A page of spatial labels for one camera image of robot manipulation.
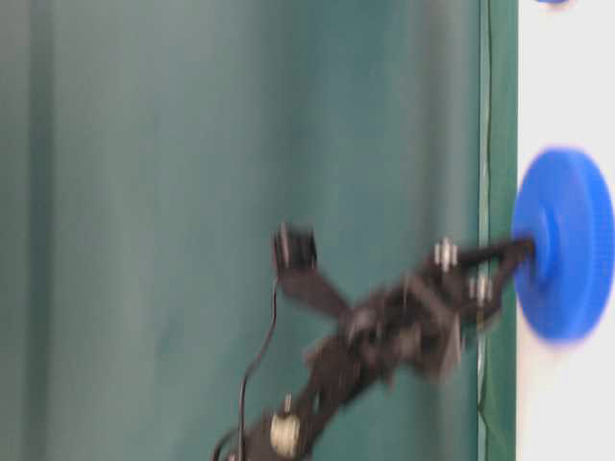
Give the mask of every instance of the green backdrop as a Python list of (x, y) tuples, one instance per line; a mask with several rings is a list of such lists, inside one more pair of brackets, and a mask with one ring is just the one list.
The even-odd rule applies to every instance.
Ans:
[[(311, 224), (351, 299), (478, 241), (479, 2), (5, 0), (0, 459), (203, 460)], [(331, 330), (282, 300), (249, 421)], [(477, 459), (477, 356), (398, 373), (315, 460)]]

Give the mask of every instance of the blue plastic lid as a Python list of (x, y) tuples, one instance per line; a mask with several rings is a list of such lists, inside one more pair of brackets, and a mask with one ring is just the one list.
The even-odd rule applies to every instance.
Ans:
[(517, 196), (512, 234), (535, 244), (534, 261), (515, 274), (531, 327), (552, 341), (585, 336), (601, 317), (613, 275), (613, 210), (594, 162), (567, 148), (538, 157)]

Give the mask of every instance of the black cable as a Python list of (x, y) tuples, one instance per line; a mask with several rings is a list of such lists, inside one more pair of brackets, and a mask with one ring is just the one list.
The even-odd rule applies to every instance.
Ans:
[(239, 427), (237, 430), (237, 444), (238, 444), (238, 460), (244, 461), (243, 456), (243, 432), (245, 426), (245, 416), (244, 416), (244, 407), (246, 400), (246, 384), (248, 383), (248, 379), (250, 375), (254, 372), (254, 370), (258, 367), (258, 364), (262, 360), (262, 357), (271, 342), (271, 338), (273, 337), (273, 330), (276, 327), (276, 318), (278, 316), (278, 306), (277, 306), (277, 297), (278, 297), (278, 279), (276, 278), (273, 281), (273, 288), (271, 293), (271, 324), (269, 325), (269, 329), (267, 330), (267, 335), (265, 336), (264, 341), (262, 342), (262, 346), (260, 346), (260, 351), (257, 356), (254, 358), (252, 363), (248, 366), (245, 375), (243, 376), (243, 380), (241, 381), (241, 388), (239, 390)]
[(211, 458), (209, 459), (209, 461), (218, 461), (218, 458), (220, 457), (220, 451), (225, 445), (229, 443), (229, 441), (233, 438), (233, 436), (236, 433), (237, 433), (237, 428), (234, 427), (233, 429), (229, 430), (226, 434), (224, 434), (220, 438), (218, 443), (215, 444), (213, 451), (211, 452)]

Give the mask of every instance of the white wall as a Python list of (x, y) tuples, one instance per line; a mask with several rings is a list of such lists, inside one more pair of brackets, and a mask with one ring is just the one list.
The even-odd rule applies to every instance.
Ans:
[[(519, 2), (519, 181), (545, 146), (578, 146), (615, 196), (615, 2)], [(615, 298), (583, 341), (554, 347), (518, 309), (517, 459), (615, 459)]]

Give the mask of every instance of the green curtain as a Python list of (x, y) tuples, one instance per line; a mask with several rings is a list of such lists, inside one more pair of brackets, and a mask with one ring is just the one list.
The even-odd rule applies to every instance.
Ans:
[[(206, 459), (282, 219), (353, 300), (478, 242), (479, 2), (6, 0), (0, 60), (3, 460)], [(249, 422), (332, 327), (281, 300)], [(313, 458), (474, 461), (477, 385), (400, 371)]]
[[(517, 1), (481, 4), (480, 239), (506, 238), (517, 190)], [(516, 304), (512, 284), (479, 360), (479, 460), (515, 460)]]

